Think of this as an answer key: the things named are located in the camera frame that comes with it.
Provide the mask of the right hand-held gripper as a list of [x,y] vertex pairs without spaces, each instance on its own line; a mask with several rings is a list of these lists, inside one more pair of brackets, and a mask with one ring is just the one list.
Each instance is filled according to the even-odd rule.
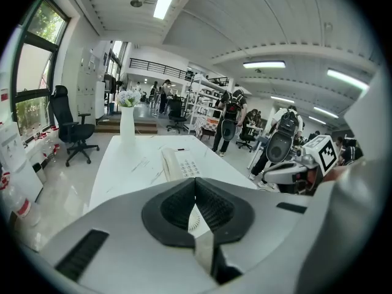
[[337,151],[332,138],[329,135],[318,135],[297,148],[290,161],[267,168],[263,172],[263,180],[275,184],[280,192],[314,194],[336,164]]

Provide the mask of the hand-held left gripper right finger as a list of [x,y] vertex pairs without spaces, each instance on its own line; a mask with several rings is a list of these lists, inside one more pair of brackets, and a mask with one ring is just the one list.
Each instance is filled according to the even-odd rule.
[[311,202],[307,196],[249,189],[196,178],[196,202],[213,231],[214,266],[227,278],[198,294],[295,294],[301,264],[290,232]]

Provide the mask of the beige telephone handset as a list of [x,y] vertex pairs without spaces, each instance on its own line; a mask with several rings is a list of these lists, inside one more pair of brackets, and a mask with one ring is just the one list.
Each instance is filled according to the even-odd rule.
[[183,173],[173,149],[165,148],[162,150],[162,166],[167,181],[183,179]]

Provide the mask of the person's right forearm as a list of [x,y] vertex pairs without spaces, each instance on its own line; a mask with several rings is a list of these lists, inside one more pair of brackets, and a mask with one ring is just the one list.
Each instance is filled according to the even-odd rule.
[[341,165],[332,168],[322,179],[322,182],[329,182],[337,180],[344,172],[348,171],[351,166],[361,165],[364,162],[364,158],[361,157],[356,161],[349,163],[348,165]]

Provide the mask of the white marble table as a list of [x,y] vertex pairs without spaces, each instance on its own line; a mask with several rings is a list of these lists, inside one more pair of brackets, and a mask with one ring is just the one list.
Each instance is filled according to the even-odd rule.
[[88,211],[114,197],[165,183],[161,152],[165,148],[189,151],[203,177],[256,189],[247,176],[191,135],[137,135],[133,147],[114,136],[100,163]]

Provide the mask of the table with checkered cloth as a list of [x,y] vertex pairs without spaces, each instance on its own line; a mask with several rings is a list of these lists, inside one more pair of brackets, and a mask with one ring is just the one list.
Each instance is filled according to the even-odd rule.
[[219,120],[217,118],[197,118],[194,124],[195,136],[200,140],[207,136],[215,136]]

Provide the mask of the beige telephone base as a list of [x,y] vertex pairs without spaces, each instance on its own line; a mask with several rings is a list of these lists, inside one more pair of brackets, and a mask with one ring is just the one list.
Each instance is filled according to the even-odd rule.
[[174,152],[176,160],[176,176],[179,179],[202,177],[202,169],[188,149],[177,149]]

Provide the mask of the clear bottle red label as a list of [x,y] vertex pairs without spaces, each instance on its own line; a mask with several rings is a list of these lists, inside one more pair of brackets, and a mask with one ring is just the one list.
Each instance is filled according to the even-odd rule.
[[3,198],[7,206],[25,223],[34,227],[40,221],[38,206],[14,187],[5,189]]

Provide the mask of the white shelving rack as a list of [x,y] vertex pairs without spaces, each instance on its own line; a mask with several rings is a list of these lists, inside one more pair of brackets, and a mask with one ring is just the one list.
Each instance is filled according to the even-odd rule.
[[195,132],[199,119],[207,120],[222,110],[216,107],[223,93],[226,92],[229,79],[227,77],[206,78],[202,74],[194,75],[187,85],[187,97],[184,116],[187,121],[184,127],[188,133]]

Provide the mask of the white vase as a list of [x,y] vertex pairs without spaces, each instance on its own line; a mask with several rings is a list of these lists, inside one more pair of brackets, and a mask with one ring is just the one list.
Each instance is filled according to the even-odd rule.
[[126,146],[135,144],[134,107],[122,107],[121,109],[120,137]]

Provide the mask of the black low-back office chair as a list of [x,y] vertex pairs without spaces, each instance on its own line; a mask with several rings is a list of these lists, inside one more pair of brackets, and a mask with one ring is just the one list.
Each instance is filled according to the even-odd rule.
[[167,131],[176,130],[180,133],[181,130],[185,131],[184,123],[187,121],[186,117],[182,114],[182,102],[178,99],[172,99],[169,103],[170,112],[168,114],[169,120],[172,124],[167,125]]

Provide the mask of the wooden step platform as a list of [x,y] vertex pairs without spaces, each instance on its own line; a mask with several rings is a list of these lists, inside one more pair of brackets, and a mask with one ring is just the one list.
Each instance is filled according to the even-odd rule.
[[[95,126],[95,133],[120,133],[121,115],[105,115],[97,120]],[[135,133],[136,134],[157,134],[157,123],[154,119],[149,118],[135,118]]]

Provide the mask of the pale blue flower bouquet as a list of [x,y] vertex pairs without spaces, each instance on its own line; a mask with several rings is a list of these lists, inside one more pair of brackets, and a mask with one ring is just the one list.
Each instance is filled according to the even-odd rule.
[[120,91],[117,95],[117,104],[120,107],[132,108],[141,100],[140,91]]

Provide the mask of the black balcony railing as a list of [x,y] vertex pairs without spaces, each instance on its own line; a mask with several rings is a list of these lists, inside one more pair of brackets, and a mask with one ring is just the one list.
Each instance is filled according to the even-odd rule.
[[206,81],[218,86],[226,86],[229,84],[229,79],[227,77],[207,78],[198,72],[193,72],[192,69],[181,70],[172,66],[167,66],[165,64],[137,58],[130,58],[129,68],[155,72],[186,81],[197,81],[203,77]]

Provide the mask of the black-framed window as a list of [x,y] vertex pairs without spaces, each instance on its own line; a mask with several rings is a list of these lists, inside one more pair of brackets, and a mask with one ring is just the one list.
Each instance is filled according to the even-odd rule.
[[36,0],[21,21],[11,76],[12,119],[23,141],[54,123],[48,104],[59,48],[70,18],[54,0]]

